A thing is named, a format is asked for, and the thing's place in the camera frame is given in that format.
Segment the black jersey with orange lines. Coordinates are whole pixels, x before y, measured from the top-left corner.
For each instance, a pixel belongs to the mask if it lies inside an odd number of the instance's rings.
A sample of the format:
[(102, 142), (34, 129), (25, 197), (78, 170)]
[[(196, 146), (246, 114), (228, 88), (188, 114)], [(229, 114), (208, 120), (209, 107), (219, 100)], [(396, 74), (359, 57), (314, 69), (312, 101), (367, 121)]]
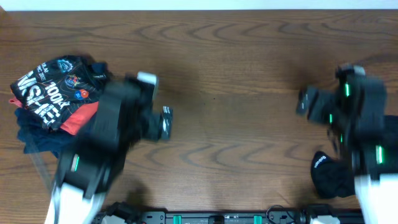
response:
[(98, 102), (108, 80), (104, 62), (65, 55), (38, 65), (10, 88), (43, 128), (56, 130), (82, 106)]

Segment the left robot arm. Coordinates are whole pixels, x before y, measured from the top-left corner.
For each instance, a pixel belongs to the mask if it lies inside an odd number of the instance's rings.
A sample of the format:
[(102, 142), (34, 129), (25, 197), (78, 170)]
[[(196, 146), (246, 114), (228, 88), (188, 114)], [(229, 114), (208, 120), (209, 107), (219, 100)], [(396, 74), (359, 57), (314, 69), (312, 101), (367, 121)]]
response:
[(158, 77), (146, 72), (106, 84), (92, 125), (59, 157), (46, 223), (91, 223), (130, 148), (142, 139), (170, 139), (173, 110), (153, 111), (158, 86)]

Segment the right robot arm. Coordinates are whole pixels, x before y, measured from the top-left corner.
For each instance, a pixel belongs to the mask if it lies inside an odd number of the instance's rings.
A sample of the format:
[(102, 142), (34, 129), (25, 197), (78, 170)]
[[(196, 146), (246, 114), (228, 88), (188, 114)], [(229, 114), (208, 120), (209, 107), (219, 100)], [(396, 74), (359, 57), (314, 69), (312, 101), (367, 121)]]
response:
[(296, 113), (326, 126), (338, 154), (315, 154), (314, 186), (323, 198), (354, 195), (358, 222), (397, 223), (397, 116), (385, 114), (385, 84), (357, 65), (338, 67), (335, 77), (335, 90), (309, 85), (298, 96)]

